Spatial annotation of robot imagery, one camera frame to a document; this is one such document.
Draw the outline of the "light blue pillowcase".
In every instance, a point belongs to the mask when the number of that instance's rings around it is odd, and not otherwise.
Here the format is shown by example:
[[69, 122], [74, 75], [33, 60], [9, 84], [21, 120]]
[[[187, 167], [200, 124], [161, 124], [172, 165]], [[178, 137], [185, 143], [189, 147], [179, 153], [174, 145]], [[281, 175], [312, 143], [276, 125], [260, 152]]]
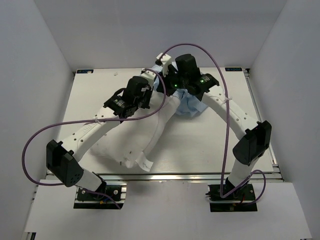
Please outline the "light blue pillowcase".
[[[162, 85], [157, 77], [154, 81], [154, 90], [150, 100], [151, 110], [156, 110], [163, 102], [164, 95], [157, 92], [156, 88]], [[208, 106], [200, 102], [195, 96], [189, 94], [185, 89], [177, 89], [171, 96], [165, 97], [165, 102], [159, 111], [162, 116], [170, 119], [173, 115], [192, 118], [201, 114]]]

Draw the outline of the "white pillow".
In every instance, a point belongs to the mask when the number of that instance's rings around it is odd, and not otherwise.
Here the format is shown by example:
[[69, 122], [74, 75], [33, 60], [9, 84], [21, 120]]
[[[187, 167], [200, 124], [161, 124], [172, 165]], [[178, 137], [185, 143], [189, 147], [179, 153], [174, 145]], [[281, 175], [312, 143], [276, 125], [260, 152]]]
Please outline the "white pillow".
[[124, 121], [100, 138], [91, 147], [91, 152], [96, 156], [114, 160], [128, 169], [138, 165], [149, 172], [153, 162], [147, 159], [147, 155], [157, 144], [166, 123], [176, 113], [180, 103], [176, 93], [167, 96], [157, 113], [140, 120]]

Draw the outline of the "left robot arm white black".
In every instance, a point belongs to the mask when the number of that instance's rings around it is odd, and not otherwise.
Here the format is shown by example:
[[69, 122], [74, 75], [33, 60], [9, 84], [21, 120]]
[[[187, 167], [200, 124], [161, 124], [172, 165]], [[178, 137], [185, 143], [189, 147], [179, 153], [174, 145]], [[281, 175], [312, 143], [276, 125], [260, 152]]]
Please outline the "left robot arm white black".
[[131, 117], [139, 108], [148, 108], [155, 75], [142, 73], [133, 76], [125, 88], [116, 91], [99, 109], [94, 121], [61, 141], [51, 140], [46, 145], [46, 167], [66, 187], [77, 186], [88, 190], [99, 200], [105, 196], [106, 182], [97, 174], [79, 165], [84, 154], [108, 131]]

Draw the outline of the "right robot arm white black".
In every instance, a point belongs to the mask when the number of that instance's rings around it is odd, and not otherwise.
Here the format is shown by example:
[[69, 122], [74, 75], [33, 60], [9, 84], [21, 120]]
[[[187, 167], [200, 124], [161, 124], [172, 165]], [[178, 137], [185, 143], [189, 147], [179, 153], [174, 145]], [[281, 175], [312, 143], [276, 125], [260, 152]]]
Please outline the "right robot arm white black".
[[178, 56], [172, 62], [168, 54], [161, 53], [157, 64], [162, 66], [167, 93], [174, 90], [187, 90], [201, 103], [215, 111], [226, 123], [226, 130], [233, 131], [238, 143], [233, 147], [235, 157], [232, 170], [227, 178], [222, 178], [219, 188], [221, 199], [238, 199], [252, 176], [258, 159], [269, 148], [272, 126], [268, 121], [260, 122], [249, 116], [228, 95], [226, 85], [209, 73], [201, 73], [193, 55]]

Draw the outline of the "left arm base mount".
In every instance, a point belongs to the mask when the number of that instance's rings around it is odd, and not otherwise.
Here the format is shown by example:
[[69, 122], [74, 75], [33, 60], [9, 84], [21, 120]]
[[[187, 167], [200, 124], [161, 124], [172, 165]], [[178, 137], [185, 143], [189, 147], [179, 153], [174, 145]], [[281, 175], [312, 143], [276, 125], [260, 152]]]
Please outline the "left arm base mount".
[[92, 194], [84, 188], [77, 188], [74, 209], [120, 210], [126, 199], [127, 184], [107, 184], [104, 194]]

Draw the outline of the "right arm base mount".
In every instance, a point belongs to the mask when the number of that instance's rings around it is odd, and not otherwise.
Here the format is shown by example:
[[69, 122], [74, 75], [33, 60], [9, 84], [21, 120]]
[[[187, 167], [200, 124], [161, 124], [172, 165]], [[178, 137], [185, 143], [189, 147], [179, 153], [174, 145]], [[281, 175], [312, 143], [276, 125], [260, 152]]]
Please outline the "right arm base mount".
[[211, 213], [244, 213], [257, 212], [254, 202], [256, 194], [252, 184], [247, 183], [225, 198], [220, 196], [220, 184], [209, 184], [205, 194], [209, 201]]

